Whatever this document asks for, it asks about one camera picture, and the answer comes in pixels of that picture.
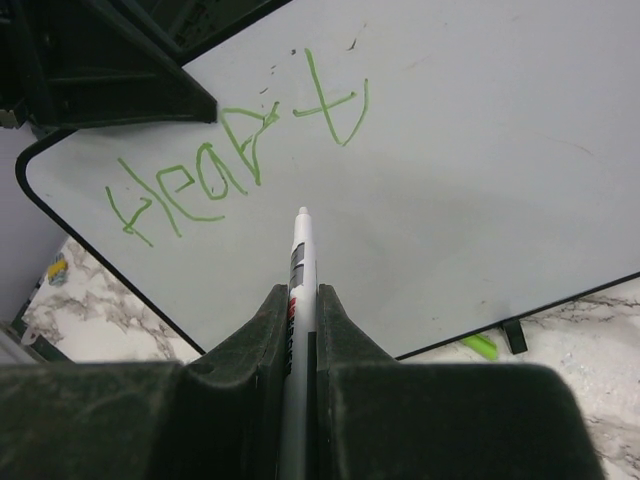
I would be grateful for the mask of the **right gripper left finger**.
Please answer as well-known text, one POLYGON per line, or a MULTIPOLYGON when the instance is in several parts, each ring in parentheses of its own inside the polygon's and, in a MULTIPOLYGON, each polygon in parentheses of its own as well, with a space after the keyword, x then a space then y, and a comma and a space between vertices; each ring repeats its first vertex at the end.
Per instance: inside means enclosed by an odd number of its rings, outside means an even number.
POLYGON ((272 479, 288 292, 199 359, 6 366, 5 479, 272 479))

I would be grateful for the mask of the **white marker pen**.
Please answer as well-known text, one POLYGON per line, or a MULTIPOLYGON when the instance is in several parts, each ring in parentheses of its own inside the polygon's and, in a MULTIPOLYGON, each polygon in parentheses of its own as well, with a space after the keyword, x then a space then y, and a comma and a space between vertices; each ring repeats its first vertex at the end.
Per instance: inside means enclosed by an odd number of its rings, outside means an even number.
POLYGON ((288 291, 280 479, 307 472, 309 335, 316 331, 317 261, 312 217, 302 207, 295 218, 288 291))

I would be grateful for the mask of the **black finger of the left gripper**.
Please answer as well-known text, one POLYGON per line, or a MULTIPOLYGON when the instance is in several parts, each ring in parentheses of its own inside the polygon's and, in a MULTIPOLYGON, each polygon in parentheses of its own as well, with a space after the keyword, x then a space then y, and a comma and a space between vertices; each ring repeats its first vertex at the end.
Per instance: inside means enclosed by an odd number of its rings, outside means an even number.
POLYGON ((189 1, 12 1, 9 125, 212 123, 217 102, 180 63, 189 1))

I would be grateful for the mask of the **white whiteboard black frame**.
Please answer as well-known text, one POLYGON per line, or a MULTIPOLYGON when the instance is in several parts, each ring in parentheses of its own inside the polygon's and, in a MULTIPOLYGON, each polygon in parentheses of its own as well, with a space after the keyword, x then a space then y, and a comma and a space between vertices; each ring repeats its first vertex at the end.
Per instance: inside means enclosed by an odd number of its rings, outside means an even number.
POLYGON ((639 272, 635 1, 292 1, 191 60, 213 124, 53 136, 25 193, 195 347, 318 277, 388 353, 639 272))

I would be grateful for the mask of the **green marker cap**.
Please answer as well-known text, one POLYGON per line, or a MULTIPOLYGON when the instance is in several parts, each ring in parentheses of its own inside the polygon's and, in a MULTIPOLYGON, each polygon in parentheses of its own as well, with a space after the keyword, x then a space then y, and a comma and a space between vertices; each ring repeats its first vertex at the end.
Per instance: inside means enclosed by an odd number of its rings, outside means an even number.
POLYGON ((485 360, 497 361, 499 358, 497 345, 485 335, 471 335, 461 339, 460 342, 485 360))

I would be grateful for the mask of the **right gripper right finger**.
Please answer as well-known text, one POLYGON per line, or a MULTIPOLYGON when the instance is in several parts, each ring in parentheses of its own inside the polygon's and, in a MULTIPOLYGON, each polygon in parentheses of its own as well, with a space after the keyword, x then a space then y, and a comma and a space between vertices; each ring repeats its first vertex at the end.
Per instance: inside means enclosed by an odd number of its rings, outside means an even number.
POLYGON ((576 399, 553 370, 525 363, 395 360, 317 299, 320 479, 601 479, 576 399))

